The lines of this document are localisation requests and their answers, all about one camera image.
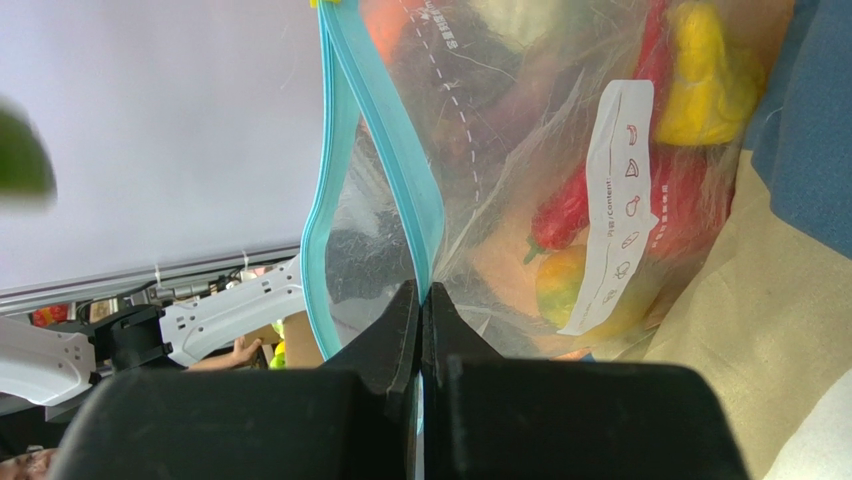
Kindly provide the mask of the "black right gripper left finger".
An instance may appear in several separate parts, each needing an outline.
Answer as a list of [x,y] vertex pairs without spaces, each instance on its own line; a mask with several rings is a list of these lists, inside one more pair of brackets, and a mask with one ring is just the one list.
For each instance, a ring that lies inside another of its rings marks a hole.
[[53,479],[411,479],[419,295],[312,369],[138,370],[99,386]]

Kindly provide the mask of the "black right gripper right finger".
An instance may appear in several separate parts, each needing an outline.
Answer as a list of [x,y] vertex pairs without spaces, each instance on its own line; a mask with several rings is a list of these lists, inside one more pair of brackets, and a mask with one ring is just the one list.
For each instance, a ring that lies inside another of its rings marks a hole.
[[433,284],[421,314],[429,479],[744,479],[719,400],[676,365],[510,359]]

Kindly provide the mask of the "yellow orange mango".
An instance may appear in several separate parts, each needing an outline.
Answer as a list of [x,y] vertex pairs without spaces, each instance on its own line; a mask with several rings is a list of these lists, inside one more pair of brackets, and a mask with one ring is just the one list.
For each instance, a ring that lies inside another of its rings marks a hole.
[[[549,255],[536,273],[539,313],[563,335],[579,299],[585,265],[586,247],[576,245]],[[642,323],[660,288],[659,277],[647,270],[635,273],[618,294],[611,294],[608,287],[602,288],[597,299],[614,306],[611,314],[599,325],[572,336],[579,343],[595,344],[627,332]]]

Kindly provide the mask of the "red chili pepper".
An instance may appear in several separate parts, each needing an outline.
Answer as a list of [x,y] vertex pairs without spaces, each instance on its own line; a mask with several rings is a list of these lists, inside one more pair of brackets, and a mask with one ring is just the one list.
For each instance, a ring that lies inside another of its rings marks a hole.
[[[650,130],[655,131],[664,106],[664,95],[671,83],[672,69],[669,21],[666,12],[670,3],[654,0],[649,3],[641,49],[634,80],[648,80],[654,88],[653,110]],[[530,263],[546,251],[558,251],[568,247],[577,235],[589,226],[588,191],[586,165],[581,164],[575,172],[537,209],[531,221],[528,236],[529,251],[523,262]]]

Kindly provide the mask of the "clear zip top bag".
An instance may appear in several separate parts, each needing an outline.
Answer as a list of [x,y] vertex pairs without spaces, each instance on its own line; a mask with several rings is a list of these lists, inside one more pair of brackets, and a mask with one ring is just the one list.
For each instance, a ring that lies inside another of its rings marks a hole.
[[[650,2],[315,3],[324,146],[302,273],[324,357],[365,331],[407,281],[442,284],[461,318],[508,357],[643,356],[730,215],[698,254],[648,254],[659,222],[652,149],[705,151],[732,188],[731,209],[749,121],[721,145],[654,140],[653,85],[632,78]],[[755,54],[767,83],[792,3],[705,2],[717,7],[728,43]],[[585,277],[563,335],[535,295],[540,264],[562,250],[523,260],[538,207],[581,164],[589,226],[565,249],[586,247]],[[661,288],[642,323],[577,342],[574,333],[614,308],[597,299],[602,288],[618,294],[643,270]]]

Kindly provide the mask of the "red apple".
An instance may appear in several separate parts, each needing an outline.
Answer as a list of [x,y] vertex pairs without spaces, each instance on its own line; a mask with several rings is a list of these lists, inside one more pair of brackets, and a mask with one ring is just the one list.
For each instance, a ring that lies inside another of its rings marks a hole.
[[709,248],[728,214],[732,188],[703,150],[655,147],[651,152],[652,229],[646,252],[678,260]]

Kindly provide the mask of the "yellow pear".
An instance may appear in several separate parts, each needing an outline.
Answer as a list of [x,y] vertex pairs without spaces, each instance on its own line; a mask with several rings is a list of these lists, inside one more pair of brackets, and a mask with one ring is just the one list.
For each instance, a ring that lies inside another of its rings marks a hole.
[[672,80],[654,140],[673,146],[735,140],[764,91],[755,54],[728,43],[717,7],[687,1],[667,12],[675,50]]

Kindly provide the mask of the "green chili pepper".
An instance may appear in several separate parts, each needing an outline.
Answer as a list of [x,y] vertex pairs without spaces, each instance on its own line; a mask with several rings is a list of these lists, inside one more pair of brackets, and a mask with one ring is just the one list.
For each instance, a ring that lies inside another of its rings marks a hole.
[[46,201],[56,193],[52,163],[42,140],[20,112],[1,106],[1,196]]

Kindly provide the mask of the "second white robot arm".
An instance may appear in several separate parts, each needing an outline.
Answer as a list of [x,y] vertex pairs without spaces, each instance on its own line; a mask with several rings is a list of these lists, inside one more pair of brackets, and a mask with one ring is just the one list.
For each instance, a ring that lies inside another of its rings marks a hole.
[[204,371],[304,306],[296,261],[75,332],[3,319],[1,390],[71,422],[5,479],[744,479],[721,406],[672,365],[509,359],[442,284],[403,283],[313,369]]

